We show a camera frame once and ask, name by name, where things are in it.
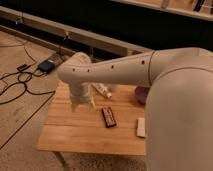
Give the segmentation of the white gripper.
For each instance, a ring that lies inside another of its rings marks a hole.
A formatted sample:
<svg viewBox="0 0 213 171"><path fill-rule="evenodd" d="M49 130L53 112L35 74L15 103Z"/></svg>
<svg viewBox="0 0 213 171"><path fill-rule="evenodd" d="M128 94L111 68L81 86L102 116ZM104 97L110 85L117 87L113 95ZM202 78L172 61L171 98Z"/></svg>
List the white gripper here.
<svg viewBox="0 0 213 171"><path fill-rule="evenodd" d="M87 83L80 83L80 84L70 84L70 99L72 102L71 109L72 112L75 112L78 104L75 103L89 103L89 106L93 109L96 109L96 105L94 100L91 100L91 90L90 85Z"/></svg>

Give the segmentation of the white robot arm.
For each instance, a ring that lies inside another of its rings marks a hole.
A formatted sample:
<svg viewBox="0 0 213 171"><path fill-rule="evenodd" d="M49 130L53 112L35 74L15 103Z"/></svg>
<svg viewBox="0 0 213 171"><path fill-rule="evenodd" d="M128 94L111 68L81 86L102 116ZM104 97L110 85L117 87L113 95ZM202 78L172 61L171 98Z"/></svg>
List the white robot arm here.
<svg viewBox="0 0 213 171"><path fill-rule="evenodd" d="M213 52L177 48L97 63L78 52L58 76L74 103L91 99L91 83L147 87L148 171L213 171Z"/></svg>

